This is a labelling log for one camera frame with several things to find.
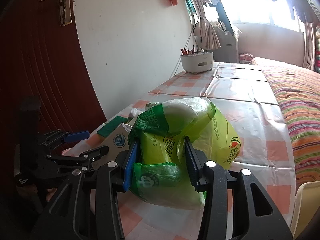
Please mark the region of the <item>green yellow sponge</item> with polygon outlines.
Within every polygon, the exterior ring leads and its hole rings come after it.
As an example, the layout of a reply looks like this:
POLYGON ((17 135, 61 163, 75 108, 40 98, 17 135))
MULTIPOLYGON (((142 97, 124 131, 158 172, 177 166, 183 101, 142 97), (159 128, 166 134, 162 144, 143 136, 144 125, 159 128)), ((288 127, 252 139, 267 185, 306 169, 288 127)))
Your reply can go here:
POLYGON ((120 124, 125 124, 127 121, 128 118, 117 115, 108 123, 106 123, 101 129, 99 129, 97 134, 107 138, 120 124))

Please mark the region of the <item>white paper carton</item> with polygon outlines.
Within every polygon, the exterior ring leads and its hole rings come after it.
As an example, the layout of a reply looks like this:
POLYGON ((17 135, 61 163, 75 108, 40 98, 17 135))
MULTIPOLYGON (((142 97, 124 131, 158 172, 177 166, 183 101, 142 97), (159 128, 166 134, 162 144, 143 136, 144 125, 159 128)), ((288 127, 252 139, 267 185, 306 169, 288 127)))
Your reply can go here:
POLYGON ((101 157, 98 161, 100 165, 104 165, 109 161, 114 161, 118 153, 129 149, 127 137, 132 126, 121 123, 99 146, 106 145, 108 154, 101 157))

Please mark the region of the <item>green plastic bag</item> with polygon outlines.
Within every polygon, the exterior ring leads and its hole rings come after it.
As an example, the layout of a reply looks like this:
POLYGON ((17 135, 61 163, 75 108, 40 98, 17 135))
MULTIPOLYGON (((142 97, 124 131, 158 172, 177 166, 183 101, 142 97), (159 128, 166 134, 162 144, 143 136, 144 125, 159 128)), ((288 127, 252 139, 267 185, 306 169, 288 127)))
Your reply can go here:
POLYGON ((220 110, 205 97, 154 103, 137 116, 128 136, 140 149, 132 168, 130 191, 159 206, 200 210, 205 194, 191 185, 185 164, 184 139, 209 160, 229 169, 241 140, 220 110))

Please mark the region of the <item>white tissue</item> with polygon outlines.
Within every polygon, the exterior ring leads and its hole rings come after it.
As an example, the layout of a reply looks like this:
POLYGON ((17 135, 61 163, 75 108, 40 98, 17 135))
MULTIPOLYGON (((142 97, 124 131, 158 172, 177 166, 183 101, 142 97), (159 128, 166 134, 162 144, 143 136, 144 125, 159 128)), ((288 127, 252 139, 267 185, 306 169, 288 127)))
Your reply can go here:
POLYGON ((133 108, 131 109, 129 115, 128 115, 128 118, 129 119, 133 119, 133 118, 136 118, 137 116, 139 116, 140 114, 142 114, 143 111, 137 109, 137 108, 133 108))

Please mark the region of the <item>cream trash bin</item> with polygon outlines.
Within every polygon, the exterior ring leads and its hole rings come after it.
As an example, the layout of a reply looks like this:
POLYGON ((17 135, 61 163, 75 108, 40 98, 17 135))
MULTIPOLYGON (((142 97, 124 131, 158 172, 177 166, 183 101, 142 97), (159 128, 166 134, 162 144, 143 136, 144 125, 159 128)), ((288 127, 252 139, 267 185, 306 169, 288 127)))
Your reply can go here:
POLYGON ((290 230, 293 239, 319 239, 319 181, 298 188, 290 230))

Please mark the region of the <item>dark red wooden door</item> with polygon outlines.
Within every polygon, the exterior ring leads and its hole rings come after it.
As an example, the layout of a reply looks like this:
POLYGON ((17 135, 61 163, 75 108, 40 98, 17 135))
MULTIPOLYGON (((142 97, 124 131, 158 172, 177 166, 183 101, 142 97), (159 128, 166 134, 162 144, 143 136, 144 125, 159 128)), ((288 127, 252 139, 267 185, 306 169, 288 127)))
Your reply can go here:
POLYGON ((39 131, 93 131, 105 115, 76 29, 60 26, 59 0, 1 0, 1 155, 13 154, 18 109, 40 101, 39 131))

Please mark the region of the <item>checkered plastic tablecloth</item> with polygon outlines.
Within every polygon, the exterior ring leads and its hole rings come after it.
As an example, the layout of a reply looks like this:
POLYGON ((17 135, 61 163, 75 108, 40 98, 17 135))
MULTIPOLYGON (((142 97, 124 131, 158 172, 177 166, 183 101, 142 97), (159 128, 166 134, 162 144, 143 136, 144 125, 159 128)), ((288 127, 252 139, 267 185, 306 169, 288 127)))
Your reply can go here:
MULTIPOLYGON (((249 169, 267 190, 287 223, 295 205, 295 162, 286 122, 260 67, 217 62, 200 74, 180 72, 130 100, 119 115, 143 110, 149 102, 207 97, 236 130, 242 142, 231 170, 249 169)), ((126 239, 196 239, 201 210, 180 210, 141 201, 131 192, 118 196, 126 239)))

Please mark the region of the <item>striped bed sheet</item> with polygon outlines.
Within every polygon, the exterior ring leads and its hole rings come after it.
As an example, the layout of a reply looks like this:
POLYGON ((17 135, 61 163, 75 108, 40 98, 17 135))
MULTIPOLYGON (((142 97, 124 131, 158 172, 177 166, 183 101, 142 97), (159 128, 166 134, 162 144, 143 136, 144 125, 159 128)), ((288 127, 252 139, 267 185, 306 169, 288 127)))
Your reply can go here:
POLYGON ((281 61, 255 57, 281 109, 290 135, 296 188, 319 181, 319 74, 281 61))

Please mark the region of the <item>white pen holder basket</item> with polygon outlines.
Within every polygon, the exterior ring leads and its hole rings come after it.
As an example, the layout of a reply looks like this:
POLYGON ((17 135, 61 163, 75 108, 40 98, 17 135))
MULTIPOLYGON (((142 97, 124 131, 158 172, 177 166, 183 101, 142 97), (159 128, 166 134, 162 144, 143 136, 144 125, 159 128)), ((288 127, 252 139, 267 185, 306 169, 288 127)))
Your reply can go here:
POLYGON ((214 54, 204 50, 195 52, 189 49, 181 49, 180 56, 182 68, 188 73, 202 73, 212 70, 214 54))

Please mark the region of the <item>grey air cooler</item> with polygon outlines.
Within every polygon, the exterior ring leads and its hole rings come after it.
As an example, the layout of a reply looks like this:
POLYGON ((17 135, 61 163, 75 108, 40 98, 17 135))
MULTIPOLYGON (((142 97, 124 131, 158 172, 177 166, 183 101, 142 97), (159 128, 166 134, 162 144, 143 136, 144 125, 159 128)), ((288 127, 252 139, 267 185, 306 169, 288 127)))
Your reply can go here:
POLYGON ((238 42, 229 31, 223 31, 217 26, 214 30, 220 42, 220 48, 213 50, 214 61, 239 63, 238 42))

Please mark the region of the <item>right pink curtain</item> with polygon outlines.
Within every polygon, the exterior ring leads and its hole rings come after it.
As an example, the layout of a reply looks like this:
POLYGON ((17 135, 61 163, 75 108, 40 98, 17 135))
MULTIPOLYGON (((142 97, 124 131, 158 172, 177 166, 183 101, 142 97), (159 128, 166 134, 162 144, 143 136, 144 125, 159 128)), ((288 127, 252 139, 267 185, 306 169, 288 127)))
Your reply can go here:
POLYGON ((313 23, 304 24, 304 60, 303 68, 314 70, 315 67, 315 32, 313 23))

